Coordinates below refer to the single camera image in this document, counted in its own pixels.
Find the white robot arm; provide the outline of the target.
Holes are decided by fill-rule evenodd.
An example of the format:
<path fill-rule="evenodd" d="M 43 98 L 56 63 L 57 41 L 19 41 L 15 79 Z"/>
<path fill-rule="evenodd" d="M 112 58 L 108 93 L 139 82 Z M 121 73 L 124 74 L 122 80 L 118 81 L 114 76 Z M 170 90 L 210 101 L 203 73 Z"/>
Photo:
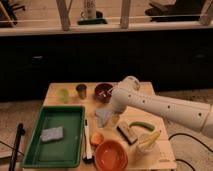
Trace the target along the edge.
<path fill-rule="evenodd" d="M 144 110 L 213 139 L 213 104 L 148 95 L 139 88 L 136 77 L 125 77 L 112 90 L 111 109 L 118 114 L 128 106 Z"/>

